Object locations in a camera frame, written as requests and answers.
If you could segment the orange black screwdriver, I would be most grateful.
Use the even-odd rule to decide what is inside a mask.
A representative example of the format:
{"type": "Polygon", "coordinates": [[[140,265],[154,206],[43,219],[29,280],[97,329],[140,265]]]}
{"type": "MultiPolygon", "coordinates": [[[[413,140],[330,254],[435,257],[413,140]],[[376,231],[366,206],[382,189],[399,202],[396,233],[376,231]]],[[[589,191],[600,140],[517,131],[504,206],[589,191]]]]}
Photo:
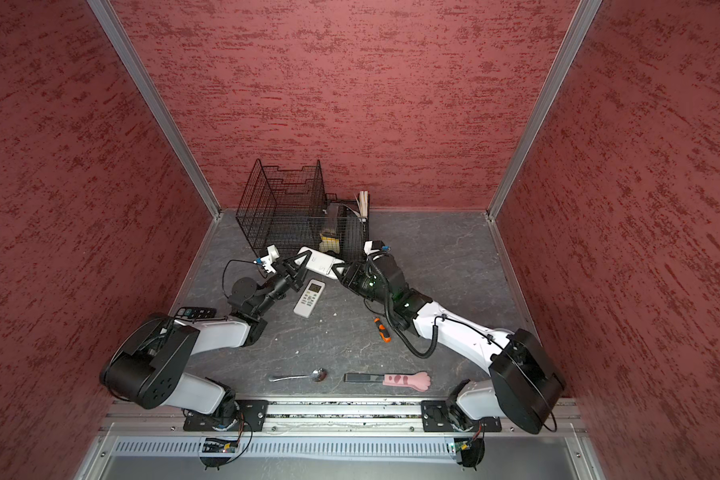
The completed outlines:
{"type": "Polygon", "coordinates": [[[388,329],[386,328],[385,324],[383,323],[383,321],[379,317],[377,317],[374,319],[374,325],[376,326],[381,339],[385,343],[389,343],[391,341],[391,335],[390,335],[388,329]]]}

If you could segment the grey white remote control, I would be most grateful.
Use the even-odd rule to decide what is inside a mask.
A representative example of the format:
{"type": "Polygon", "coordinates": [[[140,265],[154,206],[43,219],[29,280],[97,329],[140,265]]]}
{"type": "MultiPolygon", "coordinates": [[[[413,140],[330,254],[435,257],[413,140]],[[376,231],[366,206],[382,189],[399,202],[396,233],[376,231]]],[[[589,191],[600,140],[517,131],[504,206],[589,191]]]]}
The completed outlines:
{"type": "Polygon", "coordinates": [[[314,250],[309,247],[301,247],[298,251],[296,263],[302,265],[306,261],[306,268],[318,275],[329,279],[337,280],[338,276],[334,270],[336,266],[340,271],[344,269],[344,261],[326,253],[314,250]]]}

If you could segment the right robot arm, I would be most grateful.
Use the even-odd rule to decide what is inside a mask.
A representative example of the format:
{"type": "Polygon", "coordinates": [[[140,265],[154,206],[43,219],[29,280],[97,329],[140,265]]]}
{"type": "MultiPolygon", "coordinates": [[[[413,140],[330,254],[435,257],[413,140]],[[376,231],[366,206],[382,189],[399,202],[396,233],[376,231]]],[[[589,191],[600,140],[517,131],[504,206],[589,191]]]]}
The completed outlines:
{"type": "Polygon", "coordinates": [[[489,378],[467,380],[455,389],[452,421],[502,415],[527,433],[538,434],[566,388],[561,370],[530,331],[491,329],[446,309],[409,286],[394,257],[375,250],[363,261],[331,266],[338,281],[382,307],[386,324],[415,357],[430,358],[444,346],[471,361],[489,378]]]}

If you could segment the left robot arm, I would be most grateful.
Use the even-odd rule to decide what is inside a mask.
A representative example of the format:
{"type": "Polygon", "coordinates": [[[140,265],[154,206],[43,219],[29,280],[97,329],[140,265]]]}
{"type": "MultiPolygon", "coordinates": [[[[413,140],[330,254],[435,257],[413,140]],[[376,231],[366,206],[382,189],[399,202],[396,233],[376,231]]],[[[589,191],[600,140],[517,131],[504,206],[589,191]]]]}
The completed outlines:
{"type": "Polygon", "coordinates": [[[267,322],[264,314],[289,290],[298,292],[312,252],[262,261],[271,276],[262,284],[250,277],[237,280],[228,296],[231,312],[224,318],[186,320],[154,316],[132,333],[103,367],[99,381],[108,392],[148,410],[171,406],[191,412],[217,431],[239,422],[232,389],[185,371],[191,356],[224,348],[253,345],[267,322]]]}

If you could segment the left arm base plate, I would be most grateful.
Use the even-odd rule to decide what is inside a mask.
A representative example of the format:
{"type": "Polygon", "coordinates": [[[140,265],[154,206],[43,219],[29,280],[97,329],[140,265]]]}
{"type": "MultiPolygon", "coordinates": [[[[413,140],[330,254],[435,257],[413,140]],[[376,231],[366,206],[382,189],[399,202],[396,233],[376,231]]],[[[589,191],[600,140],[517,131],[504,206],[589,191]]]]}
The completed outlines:
{"type": "Polygon", "coordinates": [[[260,432],[263,429],[269,404],[267,400],[235,399],[223,401],[211,414],[184,409],[183,430],[231,434],[247,428],[249,431],[260,432]]]}

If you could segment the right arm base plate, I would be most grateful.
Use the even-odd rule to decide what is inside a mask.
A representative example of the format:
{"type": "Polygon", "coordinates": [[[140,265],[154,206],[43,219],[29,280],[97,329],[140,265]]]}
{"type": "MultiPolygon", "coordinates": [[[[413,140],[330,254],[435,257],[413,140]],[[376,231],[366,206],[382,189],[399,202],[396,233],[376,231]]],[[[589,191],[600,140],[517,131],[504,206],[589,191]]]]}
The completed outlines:
{"type": "Polygon", "coordinates": [[[427,433],[498,433],[502,431],[499,417],[469,418],[455,404],[443,400],[420,403],[423,430],[427,433]]]}

